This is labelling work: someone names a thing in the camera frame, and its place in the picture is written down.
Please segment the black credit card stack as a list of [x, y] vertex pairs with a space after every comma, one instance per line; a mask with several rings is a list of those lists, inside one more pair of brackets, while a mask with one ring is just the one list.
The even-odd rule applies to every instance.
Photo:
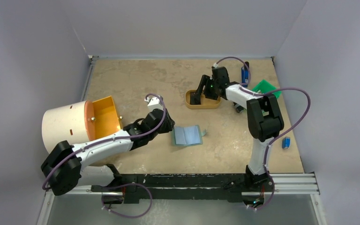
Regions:
[[191, 105], [200, 105], [201, 104], [201, 95], [196, 92], [190, 93], [190, 104]]

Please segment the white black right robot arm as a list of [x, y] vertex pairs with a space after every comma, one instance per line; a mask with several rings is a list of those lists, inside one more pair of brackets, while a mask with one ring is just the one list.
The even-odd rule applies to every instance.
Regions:
[[244, 184], [251, 191], [261, 187], [269, 178], [268, 157], [272, 141], [285, 126], [277, 97], [270, 92], [257, 93], [238, 82], [231, 82], [225, 67], [213, 67], [212, 75], [203, 75], [197, 89], [190, 91], [188, 96], [190, 105], [202, 105], [203, 98], [222, 98], [247, 111], [248, 130], [254, 140]]

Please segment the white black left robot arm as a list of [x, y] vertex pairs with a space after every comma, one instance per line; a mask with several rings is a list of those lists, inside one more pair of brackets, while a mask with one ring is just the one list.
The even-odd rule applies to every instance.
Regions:
[[51, 190], [56, 196], [63, 195], [85, 180], [86, 167], [108, 156], [145, 146], [158, 134], [173, 131], [174, 126], [175, 121], [166, 109], [154, 109], [145, 118], [112, 135], [79, 144], [61, 141], [41, 165], [45, 176], [42, 189]]

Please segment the grey-green card holder wallet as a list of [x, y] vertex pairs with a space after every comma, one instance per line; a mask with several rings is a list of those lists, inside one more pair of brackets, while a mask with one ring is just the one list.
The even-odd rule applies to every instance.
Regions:
[[171, 132], [172, 145], [189, 147], [203, 144], [203, 136], [207, 133], [206, 129], [201, 130], [199, 125], [189, 127], [175, 126]]

